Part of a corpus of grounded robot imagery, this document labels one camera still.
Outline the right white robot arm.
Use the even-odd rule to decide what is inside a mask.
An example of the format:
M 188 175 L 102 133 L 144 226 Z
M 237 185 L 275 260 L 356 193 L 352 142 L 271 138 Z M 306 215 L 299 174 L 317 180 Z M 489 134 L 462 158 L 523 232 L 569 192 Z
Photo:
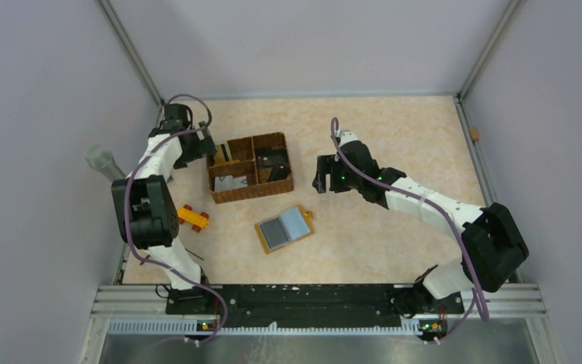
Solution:
M 372 204 L 403 212 L 451 237 L 462 255 L 417 280 L 415 305 L 435 312 L 445 298 L 476 288 L 495 293 L 527 260 L 529 249 L 507 207 L 462 202 L 429 189 L 391 167 L 380 167 L 351 131 L 336 132 L 336 152 L 319 155 L 312 186 L 318 193 L 357 191 Z

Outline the gold card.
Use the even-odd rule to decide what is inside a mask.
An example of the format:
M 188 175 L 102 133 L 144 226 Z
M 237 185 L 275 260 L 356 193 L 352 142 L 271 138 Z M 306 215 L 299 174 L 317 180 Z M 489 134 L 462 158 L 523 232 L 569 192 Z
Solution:
M 232 162 L 232 154 L 227 143 L 216 145 L 216 153 L 213 159 L 216 165 L 225 165 Z

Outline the orange leather card holder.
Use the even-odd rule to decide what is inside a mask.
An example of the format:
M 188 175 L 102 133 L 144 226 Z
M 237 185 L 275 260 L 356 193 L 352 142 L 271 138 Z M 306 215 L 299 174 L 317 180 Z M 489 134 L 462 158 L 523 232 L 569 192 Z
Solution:
M 260 230 L 260 224 L 274 218 L 279 218 L 281 220 L 286 231 L 286 235 L 288 236 L 288 242 L 282 245 L 279 249 L 270 251 L 265 246 L 263 234 Z M 268 218 L 266 220 L 256 223 L 254 225 L 254 229 L 258 237 L 258 240 L 260 241 L 261 247 L 264 250 L 264 253 L 271 254 L 286 246 L 289 246 L 290 244 L 293 244 L 297 241 L 303 240 L 313 235 L 315 233 L 313 220 L 314 220 L 313 211 L 307 210 L 302 205 L 297 205 L 284 210 L 283 212 L 272 218 Z

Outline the brown wicker divided basket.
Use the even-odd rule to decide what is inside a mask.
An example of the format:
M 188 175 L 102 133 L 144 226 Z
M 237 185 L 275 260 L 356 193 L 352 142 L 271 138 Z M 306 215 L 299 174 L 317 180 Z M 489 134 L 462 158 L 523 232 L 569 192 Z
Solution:
M 217 204 L 235 202 L 244 199 L 255 199 L 289 193 L 295 189 L 293 172 L 287 148 L 285 134 L 282 132 L 266 133 L 255 136 L 227 140 L 232 154 L 232 162 L 225 165 L 216 165 L 214 156 L 206 158 L 206 171 L 212 199 Z M 255 150 L 259 148 L 285 149 L 288 155 L 291 174 L 286 180 L 266 182 L 268 171 L 258 168 Z M 214 178 L 232 175 L 234 177 L 247 176 L 249 185 L 245 188 L 214 192 Z

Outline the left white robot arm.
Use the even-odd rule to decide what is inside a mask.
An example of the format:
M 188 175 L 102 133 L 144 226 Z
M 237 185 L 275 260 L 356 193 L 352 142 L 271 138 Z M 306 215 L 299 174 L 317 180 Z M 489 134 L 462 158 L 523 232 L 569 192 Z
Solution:
M 189 106 L 166 104 L 139 164 L 112 182 L 111 194 L 120 235 L 131 253 L 141 263 L 160 267 L 171 289 L 186 291 L 184 304 L 199 314 L 210 309 L 213 294 L 202 286 L 202 268 L 178 237 L 177 207 L 167 186 L 173 170 L 217 152 L 211 122 L 195 124 L 192 117 Z

